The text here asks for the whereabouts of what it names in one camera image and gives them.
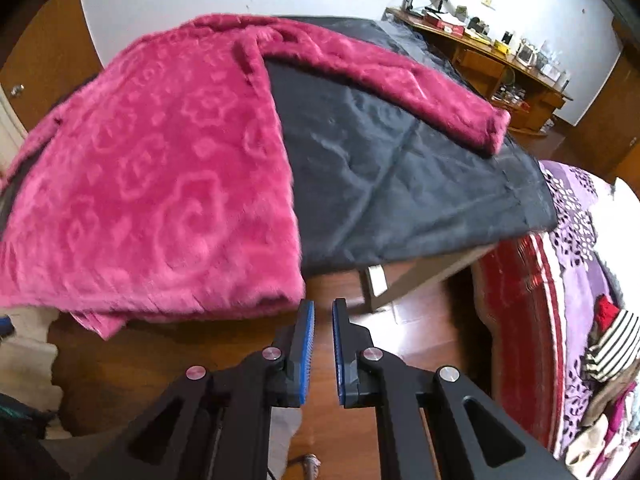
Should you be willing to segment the wooden wardrobe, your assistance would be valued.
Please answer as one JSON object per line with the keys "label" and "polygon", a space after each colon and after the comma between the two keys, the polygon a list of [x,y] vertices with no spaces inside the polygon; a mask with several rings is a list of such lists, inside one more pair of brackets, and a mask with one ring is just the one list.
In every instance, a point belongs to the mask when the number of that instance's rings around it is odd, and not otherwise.
{"label": "wooden wardrobe", "polygon": [[639,43],[613,18],[622,52],[586,114],[568,136],[568,146],[584,168],[607,177],[639,144]]}

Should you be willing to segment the wooden door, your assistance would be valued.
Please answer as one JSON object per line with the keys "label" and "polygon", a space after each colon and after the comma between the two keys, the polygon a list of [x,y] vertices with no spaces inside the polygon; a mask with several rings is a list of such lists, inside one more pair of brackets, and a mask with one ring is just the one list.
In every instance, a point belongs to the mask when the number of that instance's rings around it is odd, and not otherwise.
{"label": "wooden door", "polygon": [[1,85],[17,118],[30,130],[101,70],[81,1],[49,0],[9,54]]}

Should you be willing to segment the black white striped cloth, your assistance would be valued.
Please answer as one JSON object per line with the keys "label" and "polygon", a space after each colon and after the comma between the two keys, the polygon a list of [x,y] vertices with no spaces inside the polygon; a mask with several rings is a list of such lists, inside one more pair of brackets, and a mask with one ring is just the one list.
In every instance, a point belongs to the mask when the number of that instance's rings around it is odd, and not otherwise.
{"label": "black white striped cloth", "polygon": [[584,370],[596,382],[608,382],[639,356],[639,317],[623,309],[596,344],[588,349]]}

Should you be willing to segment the pink fleece garment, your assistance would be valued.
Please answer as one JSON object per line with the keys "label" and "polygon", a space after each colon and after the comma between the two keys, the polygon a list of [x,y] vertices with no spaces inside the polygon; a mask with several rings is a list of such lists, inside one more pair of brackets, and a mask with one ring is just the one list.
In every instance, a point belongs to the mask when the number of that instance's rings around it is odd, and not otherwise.
{"label": "pink fleece garment", "polygon": [[445,74],[315,24],[209,14],[122,50],[40,120],[2,180],[3,307],[254,318],[305,293],[270,58],[356,82],[492,156],[510,116]]}

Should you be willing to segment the dark grey table cloth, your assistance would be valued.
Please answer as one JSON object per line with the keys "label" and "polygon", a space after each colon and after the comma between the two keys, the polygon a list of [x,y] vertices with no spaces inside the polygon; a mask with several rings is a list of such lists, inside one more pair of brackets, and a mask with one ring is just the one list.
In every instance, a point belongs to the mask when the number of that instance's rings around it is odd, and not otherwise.
{"label": "dark grey table cloth", "polygon": [[486,157],[344,78],[277,60],[266,66],[295,220],[270,269],[309,278],[556,226],[539,164],[514,140]]}

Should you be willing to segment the wooden desk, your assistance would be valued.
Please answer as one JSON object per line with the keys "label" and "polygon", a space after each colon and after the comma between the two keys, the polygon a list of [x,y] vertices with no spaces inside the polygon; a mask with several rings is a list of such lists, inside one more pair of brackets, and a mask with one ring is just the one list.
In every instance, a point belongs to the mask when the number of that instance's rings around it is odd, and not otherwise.
{"label": "wooden desk", "polygon": [[434,27],[396,8],[385,14],[404,23],[435,47],[481,96],[511,114],[510,129],[528,136],[545,136],[552,115],[572,99],[534,66],[518,62],[466,35]]}

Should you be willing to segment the purple floral bed quilt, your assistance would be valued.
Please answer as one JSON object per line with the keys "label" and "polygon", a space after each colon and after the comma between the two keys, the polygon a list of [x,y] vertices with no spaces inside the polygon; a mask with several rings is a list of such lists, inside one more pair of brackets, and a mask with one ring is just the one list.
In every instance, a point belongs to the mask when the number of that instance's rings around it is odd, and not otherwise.
{"label": "purple floral bed quilt", "polygon": [[566,372],[560,455],[581,479],[616,474],[639,441],[639,357],[608,382],[586,375],[588,349],[621,310],[639,316],[639,199],[622,179],[540,164],[558,225],[549,234],[564,285]]}

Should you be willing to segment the red striped blanket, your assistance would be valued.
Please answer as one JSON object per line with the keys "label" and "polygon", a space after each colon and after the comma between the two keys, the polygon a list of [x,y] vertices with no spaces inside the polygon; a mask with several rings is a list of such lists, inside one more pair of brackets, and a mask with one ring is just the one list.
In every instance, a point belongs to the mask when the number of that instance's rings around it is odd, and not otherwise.
{"label": "red striped blanket", "polygon": [[475,309],[492,339],[492,396],[559,456],[566,321],[561,269],[549,235],[504,240],[472,264],[472,279]]}

